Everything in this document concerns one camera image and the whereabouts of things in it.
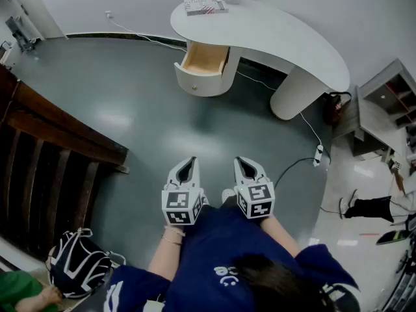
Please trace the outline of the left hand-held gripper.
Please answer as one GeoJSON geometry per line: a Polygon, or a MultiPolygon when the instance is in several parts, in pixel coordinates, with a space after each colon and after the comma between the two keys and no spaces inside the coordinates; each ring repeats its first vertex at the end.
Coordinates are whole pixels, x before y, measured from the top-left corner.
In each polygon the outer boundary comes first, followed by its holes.
{"type": "Polygon", "coordinates": [[[200,186],[200,164],[197,157],[189,157],[173,167],[162,190],[161,208],[171,226],[192,226],[203,206],[200,186]]]}

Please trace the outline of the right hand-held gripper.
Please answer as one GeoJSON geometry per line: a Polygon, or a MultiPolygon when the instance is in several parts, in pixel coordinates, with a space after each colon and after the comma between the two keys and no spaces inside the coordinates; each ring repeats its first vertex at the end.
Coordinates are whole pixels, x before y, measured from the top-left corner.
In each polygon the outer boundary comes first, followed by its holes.
{"type": "Polygon", "coordinates": [[[234,191],[240,210],[247,219],[270,216],[275,204],[274,184],[265,169],[247,157],[235,157],[233,164],[237,185],[234,191]]]}

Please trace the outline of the white wooden drawer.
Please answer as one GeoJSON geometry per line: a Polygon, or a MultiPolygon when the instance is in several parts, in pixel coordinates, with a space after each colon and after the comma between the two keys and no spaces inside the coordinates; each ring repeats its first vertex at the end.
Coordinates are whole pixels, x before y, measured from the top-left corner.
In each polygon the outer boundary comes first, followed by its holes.
{"type": "Polygon", "coordinates": [[[228,55],[228,46],[192,42],[182,63],[174,63],[179,86],[194,96],[219,96],[228,55]]]}

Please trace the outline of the person's right forearm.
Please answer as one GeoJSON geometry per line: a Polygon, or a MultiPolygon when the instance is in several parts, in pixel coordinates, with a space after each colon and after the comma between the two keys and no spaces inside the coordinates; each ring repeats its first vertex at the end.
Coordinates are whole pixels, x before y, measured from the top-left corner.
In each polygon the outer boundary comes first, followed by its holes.
{"type": "Polygon", "coordinates": [[[267,235],[274,239],[293,257],[296,257],[301,252],[296,241],[289,235],[275,216],[265,218],[261,221],[260,226],[267,235]]]}

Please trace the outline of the person's left forearm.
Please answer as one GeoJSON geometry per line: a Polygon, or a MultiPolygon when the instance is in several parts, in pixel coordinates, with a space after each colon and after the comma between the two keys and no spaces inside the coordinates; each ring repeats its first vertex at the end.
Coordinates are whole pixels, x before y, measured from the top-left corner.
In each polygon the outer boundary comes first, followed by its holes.
{"type": "Polygon", "coordinates": [[[181,247],[185,235],[183,226],[165,226],[148,271],[172,281],[179,267],[181,247]]]}

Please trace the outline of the navy blue shirt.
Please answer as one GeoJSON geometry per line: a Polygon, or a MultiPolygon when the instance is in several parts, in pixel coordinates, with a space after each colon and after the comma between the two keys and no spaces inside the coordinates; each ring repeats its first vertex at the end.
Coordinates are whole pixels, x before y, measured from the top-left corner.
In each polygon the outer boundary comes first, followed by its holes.
{"type": "Polygon", "coordinates": [[[121,266],[103,312],[360,312],[357,283],[325,245],[293,257],[261,221],[205,206],[183,230],[175,278],[121,266]]]}

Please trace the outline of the dark bag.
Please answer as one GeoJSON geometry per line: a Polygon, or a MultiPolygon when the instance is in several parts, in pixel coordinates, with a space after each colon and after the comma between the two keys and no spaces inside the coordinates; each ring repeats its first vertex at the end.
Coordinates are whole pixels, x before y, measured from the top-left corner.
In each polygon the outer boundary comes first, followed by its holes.
{"type": "Polygon", "coordinates": [[[351,100],[350,92],[330,92],[323,107],[324,122],[330,126],[337,125],[351,100]]]}

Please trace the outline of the grey shelf unit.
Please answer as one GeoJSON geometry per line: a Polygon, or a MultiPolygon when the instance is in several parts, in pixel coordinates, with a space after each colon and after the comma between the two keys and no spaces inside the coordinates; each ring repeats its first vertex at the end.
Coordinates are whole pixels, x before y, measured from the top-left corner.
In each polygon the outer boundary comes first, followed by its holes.
{"type": "Polygon", "coordinates": [[[406,155],[406,128],[416,123],[416,80],[395,59],[363,86],[333,128],[333,138],[350,137],[352,155],[406,155]]]}

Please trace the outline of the black white patterned bag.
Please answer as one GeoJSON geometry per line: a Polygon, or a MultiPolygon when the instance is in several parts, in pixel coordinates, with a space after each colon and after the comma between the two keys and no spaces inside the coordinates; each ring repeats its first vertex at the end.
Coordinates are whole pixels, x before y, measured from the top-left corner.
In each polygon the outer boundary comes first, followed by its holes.
{"type": "Polygon", "coordinates": [[[111,269],[110,253],[93,243],[92,235],[89,228],[64,232],[49,257],[49,282],[64,298],[90,296],[111,269]]]}

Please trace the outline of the white curved desk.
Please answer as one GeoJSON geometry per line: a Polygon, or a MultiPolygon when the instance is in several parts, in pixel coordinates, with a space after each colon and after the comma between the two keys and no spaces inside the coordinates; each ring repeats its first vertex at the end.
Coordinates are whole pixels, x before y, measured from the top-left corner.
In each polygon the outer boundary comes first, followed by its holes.
{"type": "Polygon", "coordinates": [[[186,39],[187,51],[192,42],[229,47],[222,94],[231,88],[244,50],[292,64],[270,98],[270,108],[281,120],[294,118],[328,90],[348,90],[350,74],[343,58],[313,28],[258,1],[242,0],[239,5],[225,2],[228,13],[187,16],[182,2],[170,17],[173,30],[186,39]]]}

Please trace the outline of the printed flag pattern book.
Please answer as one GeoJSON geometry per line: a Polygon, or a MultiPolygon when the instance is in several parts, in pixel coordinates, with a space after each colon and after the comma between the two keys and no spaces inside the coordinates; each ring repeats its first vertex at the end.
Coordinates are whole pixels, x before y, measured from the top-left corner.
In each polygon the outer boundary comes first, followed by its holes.
{"type": "Polygon", "coordinates": [[[187,16],[229,12],[225,0],[184,0],[183,6],[187,16]]]}

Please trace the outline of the grey metal cart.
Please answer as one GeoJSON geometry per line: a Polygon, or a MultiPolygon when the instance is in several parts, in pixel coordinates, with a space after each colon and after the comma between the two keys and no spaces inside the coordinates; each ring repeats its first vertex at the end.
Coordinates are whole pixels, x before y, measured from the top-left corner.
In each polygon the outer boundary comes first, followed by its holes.
{"type": "Polygon", "coordinates": [[[9,28],[10,32],[12,33],[12,36],[16,39],[21,51],[32,51],[35,49],[35,45],[22,31],[21,27],[18,25],[18,23],[13,17],[9,17],[5,21],[5,24],[9,28]]]}

